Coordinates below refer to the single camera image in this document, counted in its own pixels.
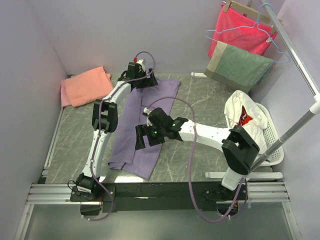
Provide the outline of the purple t shirt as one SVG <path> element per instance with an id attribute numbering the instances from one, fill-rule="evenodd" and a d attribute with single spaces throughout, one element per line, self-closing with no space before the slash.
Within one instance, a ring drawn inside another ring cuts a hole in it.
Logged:
<path id="1" fill-rule="evenodd" d="M 124 170 L 146 180 L 151 177 L 162 145 L 149 145 L 146 133 L 151 128 L 146 127 L 144 109 L 161 108 L 169 115 L 181 84 L 176 79 L 158 79 L 157 83 L 153 87 L 133 89 L 127 96 L 108 160 L 110 169 Z"/>

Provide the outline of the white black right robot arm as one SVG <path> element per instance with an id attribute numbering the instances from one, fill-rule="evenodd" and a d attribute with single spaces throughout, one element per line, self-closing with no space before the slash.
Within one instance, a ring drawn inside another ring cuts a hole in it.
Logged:
<path id="1" fill-rule="evenodd" d="M 219 187 L 222 198 L 230 200 L 237 194 L 237 186 L 247 176 L 260 148 L 247 131 L 239 125 L 233 128 L 218 128 L 195 123 L 194 121 L 177 117 L 172 119 L 160 107 L 153 110 L 147 108 L 142 113 L 146 123 L 135 127 L 135 150 L 163 144 L 165 138 L 181 142 L 193 142 L 220 150 L 227 161 L 228 169 Z"/>

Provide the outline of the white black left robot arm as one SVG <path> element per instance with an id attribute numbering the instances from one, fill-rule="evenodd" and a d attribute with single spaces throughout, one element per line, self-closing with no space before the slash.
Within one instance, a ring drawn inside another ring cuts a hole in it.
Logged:
<path id="1" fill-rule="evenodd" d="M 120 75 L 114 89 L 94 102 L 92 144 L 86 164 L 76 180 L 77 188 L 88 201 L 94 201 L 100 195 L 101 164 L 107 143 L 118 126 L 118 105 L 133 89 L 156 86 L 158 83 L 153 70 L 146 67 L 144 59 L 134 58 Z"/>

